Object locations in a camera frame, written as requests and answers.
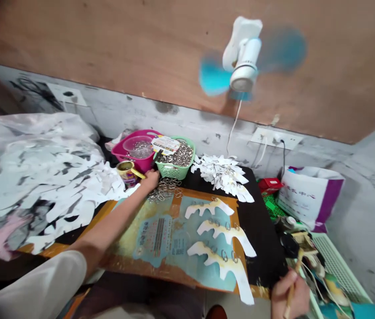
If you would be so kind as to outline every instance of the table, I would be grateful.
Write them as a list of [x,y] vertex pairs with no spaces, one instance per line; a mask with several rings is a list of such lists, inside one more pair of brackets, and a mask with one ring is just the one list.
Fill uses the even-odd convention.
[[[106,160],[111,163],[111,167],[114,167],[116,165],[116,158],[103,147],[104,143],[108,140],[109,139],[101,139],[99,145],[102,146]],[[237,201],[239,225],[244,229],[251,245],[257,253],[257,257],[255,258],[246,257],[248,280],[251,286],[271,288],[279,280],[280,276],[286,274],[286,260],[284,258],[283,248],[279,243],[264,200],[255,181],[253,171],[247,167],[242,167],[242,169],[245,172],[245,178],[249,181],[245,184],[245,187],[255,200],[254,203],[242,203]],[[217,196],[235,198],[232,195],[225,194],[222,190],[213,191],[213,185],[200,177],[199,170],[194,174],[189,172],[187,177],[183,180],[181,187]],[[113,201],[99,205],[95,210],[95,216],[89,226],[91,227],[97,223],[102,217],[100,216],[101,211],[108,210],[109,207],[113,207],[114,205],[115,202]],[[82,236],[89,226],[81,227],[60,236],[51,247],[43,251],[40,255],[44,257],[57,255]],[[26,245],[22,247],[20,251],[29,253],[31,249],[32,245]]]

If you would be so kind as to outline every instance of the pink basket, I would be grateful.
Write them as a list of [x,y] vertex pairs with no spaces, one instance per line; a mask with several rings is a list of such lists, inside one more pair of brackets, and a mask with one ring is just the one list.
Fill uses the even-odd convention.
[[116,156],[116,158],[122,162],[125,160],[130,160],[134,162],[134,167],[136,170],[138,170],[140,173],[146,173],[148,170],[152,168],[153,165],[153,155],[154,152],[145,159],[137,159],[135,157],[131,157],[127,155],[127,151],[123,147],[123,144],[126,140],[135,137],[135,136],[149,136],[152,138],[155,138],[157,135],[161,135],[161,133],[154,131],[154,130],[139,130],[131,133],[126,138],[122,139],[117,145],[115,145],[111,151],[113,155]]

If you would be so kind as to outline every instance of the white plastic crate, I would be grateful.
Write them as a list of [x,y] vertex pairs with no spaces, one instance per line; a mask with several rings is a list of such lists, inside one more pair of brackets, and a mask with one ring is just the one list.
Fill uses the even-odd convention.
[[[329,237],[324,233],[312,233],[312,236],[313,243],[316,245],[317,250],[325,258],[325,268],[338,279],[339,284],[350,301],[354,303],[372,303],[369,295],[347,266]],[[309,318],[324,318],[313,295],[311,295],[310,308],[310,312],[307,314]]]

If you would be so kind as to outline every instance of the black table surface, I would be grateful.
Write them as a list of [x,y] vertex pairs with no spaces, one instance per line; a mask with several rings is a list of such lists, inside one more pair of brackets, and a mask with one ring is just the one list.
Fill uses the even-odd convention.
[[[105,158],[111,163],[111,167],[115,167],[118,163],[116,157],[104,148],[104,143],[109,140],[108,138],[101,138],[98,144],[102,147]],[[237,210],[240,227],[245,231],[257,253],[257,257],[254,258],[245,256],[248,280],[249,284],[271,288],[279,280],[280,276],[284,276],[287,272],[284,251],[270,220],[253,171],[248,167],[241,166],[241,168],[245,172],[244,177],[248,179],[248,183],[244,184],[244,186],[255,200],[253,203],[238,201],[239,208]],[[201,178],[199,170],[196,170],[195,173],[189,172],[181,187],[235,198],[235,196],[226,194],[223,190],[213,191],[213,185]],[[104,204],[102,203],[96,208],[94,215],[100,211]],[[76,241],[85,229],[86,226],[70,231],[57,238],[56,242],[70,245]]]

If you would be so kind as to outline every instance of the white fan body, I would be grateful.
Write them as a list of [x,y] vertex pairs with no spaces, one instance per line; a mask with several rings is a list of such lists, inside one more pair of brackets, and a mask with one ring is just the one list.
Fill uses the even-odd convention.
[[261,20],[237,17],[233,24],[232,37],[223,54],[223,68],[233,72],[230,87],[237,92],[251,92],[258,76],[256,66],[263,28]]

